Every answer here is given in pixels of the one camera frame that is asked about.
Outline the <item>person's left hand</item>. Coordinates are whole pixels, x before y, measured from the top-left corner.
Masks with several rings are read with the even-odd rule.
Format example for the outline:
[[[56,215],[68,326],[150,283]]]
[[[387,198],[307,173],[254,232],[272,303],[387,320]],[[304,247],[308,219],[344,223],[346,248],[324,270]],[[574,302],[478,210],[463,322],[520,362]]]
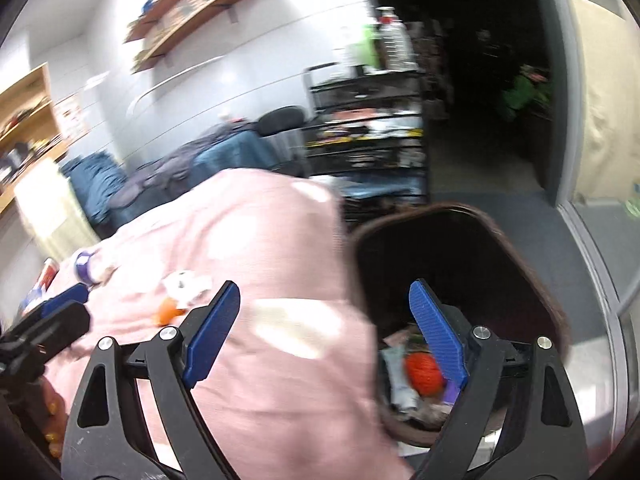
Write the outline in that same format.
[[[47,442],[52,458],[62,457],[67,414],[65,401],[45,377],[40,377],[34,385],[30,399],[36,414],[36,425]]]

